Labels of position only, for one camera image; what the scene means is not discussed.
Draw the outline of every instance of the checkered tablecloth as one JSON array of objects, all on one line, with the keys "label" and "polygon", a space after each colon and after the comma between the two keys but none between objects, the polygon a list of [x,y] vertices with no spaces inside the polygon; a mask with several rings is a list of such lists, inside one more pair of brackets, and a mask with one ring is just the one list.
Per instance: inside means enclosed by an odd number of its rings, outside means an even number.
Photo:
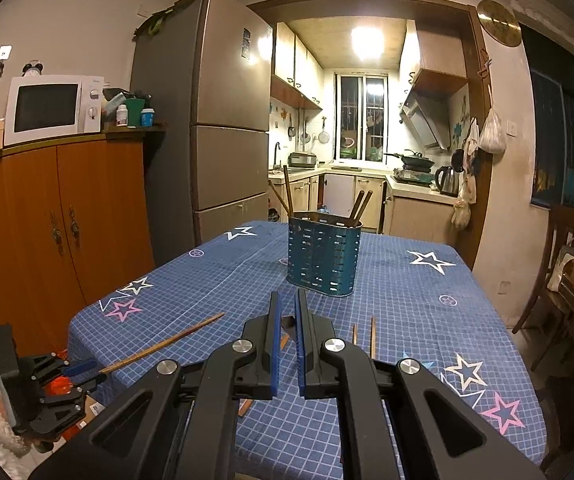
[{"label": "checkered tablecloth", "polygon": [[[267,312],[278,290],[293,312],[286,277],[287,225],[250,222],[176,258],[79,312],[70,325],[71,359],[103,366],[147,348],[213,314],[225,316],[187,338],[111,374],[94,396],[103,404],[158,361],[204,360],[240,336],[244,322]],[[377,358],[410,356],[449,385],[528,458],[539,462],[546,431],[518,351],[467,266],[448,246],[363,234],[354,293],[307,294],[309,308],[329,317],[339,337],[369,351],[371,316]],[[239,420],[238,472],[262,479],[340,479],[334,400],[298,394],[295,345],[281,360],[277,398],[254,401]]]}]

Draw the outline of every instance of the pink star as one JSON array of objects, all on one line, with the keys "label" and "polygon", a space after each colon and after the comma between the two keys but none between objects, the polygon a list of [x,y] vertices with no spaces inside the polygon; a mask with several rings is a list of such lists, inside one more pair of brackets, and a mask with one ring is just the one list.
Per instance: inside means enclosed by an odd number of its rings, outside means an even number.
[{"label": "pink star", "polygon": [[482,412],[481,415],[486,415],[491,418],[495,418],[498,421],[499,431],[501,435],[504,435],[504,432],[507,431],[507,428],[509,428],[509,426],[518,426],[519,428],[525,427],[525,425],[516,415],[516,410],[518,409],[520,400],[514,400],[513,402],[504,402],[500,398],[500,394],[498,392],[494,392],[494,400],[496,401],[496,405],[490,410]]},{"label": "pink star", "polygon": [[[130,314],[132,312],[142,312],[142,308],[136,308],[134,306],[134,301],[136,301],[136,299],[129,300],[127,303],[118,303],[117,301],[114,301],[114,310],[109,314],[105,314],[105,317],[118,316],[121,322],[123,322],[127,318],[127,314]],[[122,306],[127,307],[127,312],[125,313],[121,312]]]}]

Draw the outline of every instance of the range hood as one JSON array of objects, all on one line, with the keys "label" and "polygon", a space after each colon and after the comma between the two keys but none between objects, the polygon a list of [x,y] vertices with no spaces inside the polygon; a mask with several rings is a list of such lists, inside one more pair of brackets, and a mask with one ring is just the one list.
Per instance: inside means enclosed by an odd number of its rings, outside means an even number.
[{"label": "range hood", "polygon": [[411,92],[400,110],[400,118],[426,150],[451,148],[446,102]]}]

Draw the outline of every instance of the teal metal basket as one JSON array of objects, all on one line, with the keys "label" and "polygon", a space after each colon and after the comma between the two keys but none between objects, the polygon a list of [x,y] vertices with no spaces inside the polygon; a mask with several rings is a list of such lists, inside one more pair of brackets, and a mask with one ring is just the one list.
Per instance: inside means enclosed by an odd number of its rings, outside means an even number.
[{"label": "teal metal basket", "polygon": [[328,296],[353,292],[362,223],[314,211],[289,218],[287,281]]}]

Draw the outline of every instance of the white bottle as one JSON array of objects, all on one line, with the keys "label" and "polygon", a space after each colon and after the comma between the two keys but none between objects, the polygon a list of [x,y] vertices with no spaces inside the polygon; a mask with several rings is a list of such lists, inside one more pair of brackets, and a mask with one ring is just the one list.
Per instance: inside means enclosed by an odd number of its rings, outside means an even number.
[{"label": "white bottle", "polygon": [[116,126],[127,126],[127,106],[119,105],[116,108]]}]

